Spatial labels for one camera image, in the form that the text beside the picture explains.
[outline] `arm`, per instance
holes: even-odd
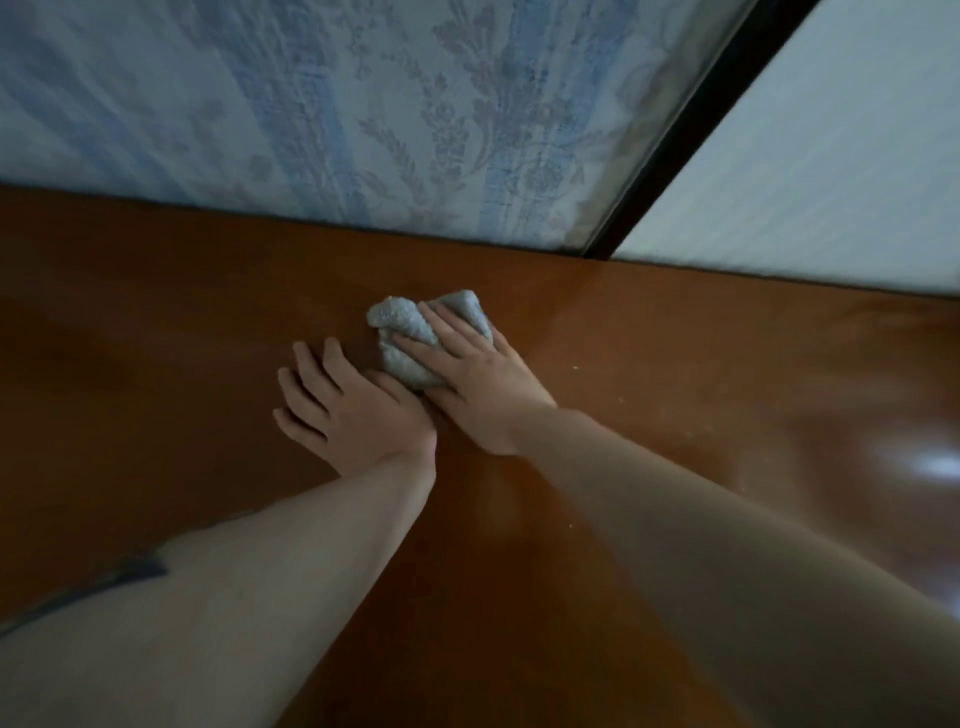
[[[481,447],[528,460],[575,502],[692,654],[778,726],[960,724],[960,626],[886,572],[558,409],[516,352],[442,308],[447,349],[402,347]]]
[[[295,352],[300,376],[280,370],[289,409],[275,417],[344,477],[180,536],[156,552],[155,578],[10,633],[0,724],[276,721],[420,513],[436,442],[416,398],[359,375],[335,341],[323,369],[305,345]]]

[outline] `hand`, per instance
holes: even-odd
[[[520,419],[557,403],[492,325],[491,343],[442,304],[436,312],[426,303],[417,309],[446,352],[405,336],[395,336],[396,345],[450,384],[424,394],[487,452],[516,454],[513,432]]]
[[[324,365],[306,344],[294,344],[295,375],[278,373],[287,408],[275,409],[280,429],[332,465],[340,475],[361,473],[379,460],[410,454],[433,468],[437,432],[420,401],[383,372],[361,375],[340,343],[324,343]]]

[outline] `folded towel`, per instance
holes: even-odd
[[[442,303],[460,318],[477,329],[491,341],[493,334],[487,315],[480,307],[480,301],[473,291],[457,291],[441,296],[429,302],[431,308]],[[445,382],[419,362],[398,349],[392,339],[394,333],[428,344],[434,349],[442,349],[437,334],[426,323],[423,315],[417,311],[417,305],[409,299],[391,296],[372,307],[367,312],[367,323],[379,331],[380,351],[383,354],[383,368],[387,374],[395,376],[414,391],[442,387]]]

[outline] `microfiber cloth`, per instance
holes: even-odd
[[[442,303],[488,339],[493,340],[490,322],[473,291],[448,293],[427,305],[433,308],[437,303]],[[437,334],[426,323],[423,315],[417,311],[416,303],[409,299],[391,296],[367,311],[367,323],[379,331],[383,368],[387,374],[395,376],[414,391],[442,387],[446,384],[442,378],[398,349],[393,342],[393,334],[400,333],[414,341],[428,344],[434,349],[443,348],[440,340],[437,339]]]

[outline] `black vertical trim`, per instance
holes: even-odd
[[[609,260],[819,0],[758,0],[583,256]]]

